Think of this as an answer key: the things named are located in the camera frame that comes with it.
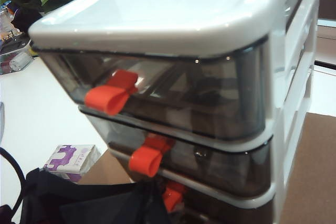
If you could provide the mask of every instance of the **desk surface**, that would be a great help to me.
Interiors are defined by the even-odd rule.
[[[41,59],[36,58],[21,72],[0,76],[0,84],[0,98],[5,104],[1,146],[14,156],[24,174],[42,167],[59,144],[95,144],[100,153],[107,149]],[[336,71],[316,68],[310,112],[336,116],[335,97]],[[4,159],[0,168],[0,204],[12,207],[19,194],[19,181]],[[19,214],[13,221],[19,223]]]

